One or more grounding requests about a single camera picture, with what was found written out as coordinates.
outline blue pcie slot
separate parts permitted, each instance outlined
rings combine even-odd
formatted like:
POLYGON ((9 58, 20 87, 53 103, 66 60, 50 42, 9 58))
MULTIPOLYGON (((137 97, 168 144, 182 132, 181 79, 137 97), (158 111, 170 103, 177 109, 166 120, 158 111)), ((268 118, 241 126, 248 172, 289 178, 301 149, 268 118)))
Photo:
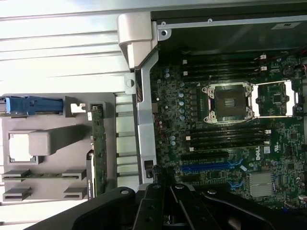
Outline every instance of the blue pcie slot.
POLYGON ((236 165, 240 165, 243 159, 240 159, 237 162, 231 163, 230 161, 222 163, 207 163, 207 164, 192 164, 192 165, 183 165, 181 166, 182 172, 199 172, 206 170, 222 170, 222 169, 232 169, 236 165))

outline motherboard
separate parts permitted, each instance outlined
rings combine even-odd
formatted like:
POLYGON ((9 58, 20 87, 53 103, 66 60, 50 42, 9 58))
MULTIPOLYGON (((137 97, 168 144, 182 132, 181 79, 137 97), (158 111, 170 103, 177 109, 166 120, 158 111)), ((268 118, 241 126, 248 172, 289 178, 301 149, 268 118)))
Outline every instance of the motherboard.
POLYGON ((304 77, 287 52, 161 59, 151 70, 158 164, 199 192, 305 207, 304 77))

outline metal bracket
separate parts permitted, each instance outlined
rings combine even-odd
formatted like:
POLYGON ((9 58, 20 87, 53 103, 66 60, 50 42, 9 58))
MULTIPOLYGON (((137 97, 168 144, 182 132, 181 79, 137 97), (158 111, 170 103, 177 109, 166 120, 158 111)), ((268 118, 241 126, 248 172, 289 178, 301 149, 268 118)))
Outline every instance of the metal bracket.
POLYGON ((125 73, 125 93, 136 94, 135 73, 125 73))

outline chipset heatsink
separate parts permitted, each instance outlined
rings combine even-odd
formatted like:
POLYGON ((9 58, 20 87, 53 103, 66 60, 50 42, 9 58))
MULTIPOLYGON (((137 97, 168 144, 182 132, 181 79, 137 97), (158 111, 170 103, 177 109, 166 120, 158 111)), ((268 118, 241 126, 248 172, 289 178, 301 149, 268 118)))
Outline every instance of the chipset heatsink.
POLYGON ((272 196, 274 190, 271 172, 254 172, 249 175, 249 192, 252 197, 272 196))

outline blue latch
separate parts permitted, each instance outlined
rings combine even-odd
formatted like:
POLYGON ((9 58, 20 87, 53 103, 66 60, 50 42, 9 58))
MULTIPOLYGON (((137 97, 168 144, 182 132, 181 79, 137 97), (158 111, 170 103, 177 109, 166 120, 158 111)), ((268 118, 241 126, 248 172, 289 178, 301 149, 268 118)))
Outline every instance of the blue latch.
POLYGON ((1 100, 5 103, 5 112, 9 114, 35 115, 40 112, 63 113, 64 103, 62 99, 7 96, 1 98, 1 100))

